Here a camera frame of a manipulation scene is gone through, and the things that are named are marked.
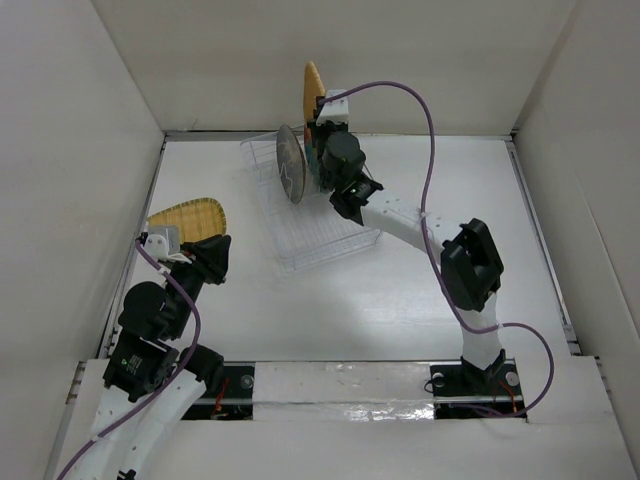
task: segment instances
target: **dark plate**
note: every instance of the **dark plate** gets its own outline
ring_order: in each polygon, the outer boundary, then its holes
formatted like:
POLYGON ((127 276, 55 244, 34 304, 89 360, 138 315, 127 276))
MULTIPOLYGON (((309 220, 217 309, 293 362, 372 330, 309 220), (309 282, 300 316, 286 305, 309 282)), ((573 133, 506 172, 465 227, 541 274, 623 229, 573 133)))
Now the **dark plate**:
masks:
POLYGON ((282 125, 278 130, 276 153, 282 188, 292 203, 300 203, 307 166, 298 137, 288 125, 282 125))

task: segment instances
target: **wire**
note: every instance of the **wire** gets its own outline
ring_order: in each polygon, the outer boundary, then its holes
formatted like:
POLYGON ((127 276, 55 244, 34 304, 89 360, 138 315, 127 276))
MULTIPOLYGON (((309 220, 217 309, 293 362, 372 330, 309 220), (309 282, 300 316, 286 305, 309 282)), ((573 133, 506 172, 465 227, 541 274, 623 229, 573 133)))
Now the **wire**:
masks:
MULTIPOLYGON (((389 81, 389 80, 380 80, 380 81, 377 81, 377 82, 365 83, 365 84, 360 85, 358 87, 355 87, 355 88, 352 88, 350 90, 347 90, 346 92, 340 93, 338 95, 334 95, 334 96, 332 96, 330 98, 321 99, 321 100, 318 101, 318 103, 320 105, 324 105, 325 103, 332 102, 334 100, 339 100, 341 98, 348 97, 350 95, 353 95, 354 93, 358 93, 358 92, 361 92, 363 90, 367 90, 369 88, 382 87, 382 86, 398 88, 400 90, 404 90, 405 92, 407 92, 409 95, 411 95, 413 98, 415 98, 418 101, 418 103, 422 107, 422 110, 423 110, 423 112, 425 114, 425 117, 427 119, 427 125, 429 127, 429 139, 430 139, 429 164, 427 166, 427 178, 425 179, 424 187, 422 188, 422 197, 420 199, 420 211, 424 215, 424 213, 426 211, 425 207, 426 207, 426 204, 427 204, 427 194, 429 193, 429 187, 431 185, 431 178, 433 177, 433 167, 435 165, 436 136, 435 136, 435 129, 434 129, 434 126, 433 126, 433 118, 431 117, 431 112, 429 111, 429 107, 427 106, 427 104, 424 101, 424 99, 420 96, 420 94, 418 92, 416 92, 413 88, 408 87, 407 85, 404 85, 402 83, 393 82, 393 81, 389 81)), ((422 217, 422 222, 421 222, 420 226, 422 228, 422 238, 424 240, 425 250, 427 252, 427 257, 429 258, 429 263, 431 264, 431 268, 433 269, 433 272, 434 272, 434 274, 436 276, 436 279, 438 280, 438 284, 440 285, 440 289, 442 290, 442 294, 444 295, 445 300, 449 304, 449 307, 451 308, 451 312, 453 313, 453 316, 456 318, 458 323, 460 323, 462 328, 464 328, 466 331, 468 331, 470 333, 473 333, 473 334, 476 334, 476 335, 483 335, 485 333, 491 333, 491 332, 495 332, 496 330, 498 330, 500 328, 499 324, 498 325, 492 325, 490 327, 485 327, 485 328, 473 328, 467 322, 465 322, 464 318, 462 318, 462 315, 460 315, 460 312, 458 312, 458 309, 457 309, 457 307, 456 307, 456 305, 455 305, 455 303, 453 301, 453 298, 451 297, 451 294, 447 290, 447 287, 446 287, 446 285, 444 283, 444 279, 442 278, 442 274, 440 273, 440 270, 438 269, 438 262, 436 260, 435 253, 433 252, 433 249, 431 248, 431 245, 429 243, 429 232, 427 230, 427 219, 426 219, 425 216, 422 217)), ((531 404, 529 404, 528 406, 526 406, 525 408, 523 408, 519 412, 508 413, 508 414, 500 414, 500 416, 504 418, 504 417, 513 417, 513 416, 524 415, 526 412, 528 412, 533 407, 535 407, 538 403, 540 403, 540 401, 546 396, 547 392, 551 388, 551 383, 553 382, 553 377, 555 375, 555 362, 554 362, 553 353, 551 352, 551 348, 549 347, 549 344, 547 343, 545 338, 536 329, 534 329, 533 327, 530 327, 529 325, 526 325, 524 323, 517 323, 517 322, 504 323, 504 324, 502 324, 502 326, 505 327, 505 328, 508 328, 508 327, 523 328, 523 329, 528 330, 529 332, 533 333, 542 342, 542 345, 544 346, 544 349, 547 352, 547 356, 549 357, 549 377, 547 379, 547 383, 545 384, 545 386, 542 389, 542 391, 540 392, 540 394, 536 397, 536 399, 533 402, 531 402, 531 404)), ((475 407, 475 408, 477 408, 479 410, 487 411, 487 412, 493 413, 493 414, 499 413, 496 410, 493 410, 493 409, 488 408, 488 407, 475 407)))
POLYGON ((513 390, 511 390, 511 388, 509 388, 509 385, 504 383, 502 380, 498 380, 498 383, 509 394, 509 397, 511 397, 511 406, 513 407, 514 413, 517 412, 518 408, 516 407, 516 395, 513 393, 513 390))
MULTIPOLYGON (((136 250, 138 250, 138 253, 140 253, 140 255, 142 255, 142 257, 153 268, 155 268, 158 271, 160 271, 162 269, 162 266, 158 262, 156 262, 147 252, 145 252, 144 248, 140 244, 140 240, 136 240, 136 244, 135 245, 136 245, 136 250)), ((133 418, 135 415, 140 413, 144 408, 146 408, 149 404, 151 404, 156 398, 158 398, 160 396, 160 394, 162 392, 164 392, 164 390, 169 385, 171 385, 171 383, 176 379, 176 377, 185 369, 185 367, 189 363, 189 360, 193 356, 193 353, 195 352, 196 347, 198 346, 198 339, 200 338, 200 330, 202 328, 202 321, 200 320, 200 312, 198 312, 198 308, 196 307, 196 304, 191 299, 189 294, 187 292, 185 292, 184 288, 182 288, 182 286, 178 283, 178 281, 176 279, 174 279, 168 272, 162 272, 161 275, 164 276, 164 278, 167 280, 167 282, 169 282, 171 284, 171 286, 173 288, 175 288, 176 291, 184 298, 185 302, 187 302, 187 305, 189 305, 189 308, 193 312, 193 316, 194 316, 195 322, 196 322, 195 333, 193 334, 193 341, 191 342, 191 345, 189 346, 189 349, 187 350, 186 355, 184 356, 184 358, 182 359, 182 361, 180 362, 178 367, 175 369, 173 374, 167 379, 167 381, 165 381, 160 386, 160 388, 158 388, 155 392, 153 392, 145 400, 143 400, 140 403, 140 405, 137 405, 130 412, 128 412, 127 414, 123 415, 121 418, 119 418, 118 420, 113 422, 111 425, 106 427, 104 430, 99 432, 98 435, 97 435, 98 439, 104 438, 107 435, 109 435, 116 428, 118 428, 120 425, 122 425, 126 421, 130 420, 131 418, 133 418)), ((78 450, 78 452, 73 457, 71 457, 71 460, 69 460, 69 462, 65 465, 65 467, 60 471, 60 474, 56 477, 56 480, 62 480, 67 475, 67 473, 69 473, 71 471, 71 469, 76 464, 76 462, 78 460, 80 460, 80 458, 85 453, 87 453, 87 451, 89 451, 89 449, 91 447, 93 447, 96 443, 97 443, 97 441, 93 440, 93 439, 91 439, 87 443, 85 443, 82 446, 82 448, 80 448, 80 450, 78 450)))
POLYGON ((227 387, 228 386, 229 386, 229 378, 227 377, 227 378, 224 379, 224 383, 222 384, 222 390, 220 391, 220 393, 216 397, 216 406, 215 406, 214 411, 219 412, 220 410, 222 410, 222 407, 220 406, 220 402, 224 398, 224 394, 227 393, 227 387))

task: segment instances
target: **wire rack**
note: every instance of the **wire rack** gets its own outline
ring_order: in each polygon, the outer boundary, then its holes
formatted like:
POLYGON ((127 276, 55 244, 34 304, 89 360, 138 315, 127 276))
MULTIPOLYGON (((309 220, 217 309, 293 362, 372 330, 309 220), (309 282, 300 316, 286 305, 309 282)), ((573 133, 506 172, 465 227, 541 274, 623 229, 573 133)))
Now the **wire rack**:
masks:
MULTIPOLYGON (((302 127, 293 130, 303 145, 302 127)), ((250 138, 240 149, 285 270, 299 270, 375 244, 381 232, 340 217, 308 170, 302 200, 297 205, 289 201, 278 175, 276 135, 250 138)))

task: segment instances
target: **screw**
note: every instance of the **screw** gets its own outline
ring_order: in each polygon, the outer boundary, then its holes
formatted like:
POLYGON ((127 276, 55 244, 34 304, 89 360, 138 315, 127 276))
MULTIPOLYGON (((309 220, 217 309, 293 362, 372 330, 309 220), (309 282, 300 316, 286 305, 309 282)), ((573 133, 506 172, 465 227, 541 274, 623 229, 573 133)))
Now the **screw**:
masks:
POLYGON ((507 372, 504 376, 504 379, 507 381, 510 387, 517 387, 520 384, 520 377, 516 372, 507 372))
POLYGON ((253 387, 253 377, 251 375, 243 375, 240 378, 240 386, 244 389, 253 387))
POLYGON ((437 388, 444 387, 444 375, 440 372, 434 373, 431 375, 431 383, 433 383, 433 386, 437 388))

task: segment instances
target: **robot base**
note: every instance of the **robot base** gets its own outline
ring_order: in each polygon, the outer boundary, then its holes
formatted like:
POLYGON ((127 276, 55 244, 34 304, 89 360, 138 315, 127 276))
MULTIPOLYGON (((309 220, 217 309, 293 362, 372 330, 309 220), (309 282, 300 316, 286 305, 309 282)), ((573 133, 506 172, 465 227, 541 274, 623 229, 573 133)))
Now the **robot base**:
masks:
POLYGON ((469 368, 463 360, 431 365, 431 380, 425 385, 425 390, 432 389, 436 419, 485 416, 468 408, 470 405, 492 408, 500 413, 513 413, 524 408, 522 389, 513 360, 504 361, 484 381, 478 381, 477 375, 470 375, 469 368), (465 404, 467 408, 456 408, 456 403, 465 404))

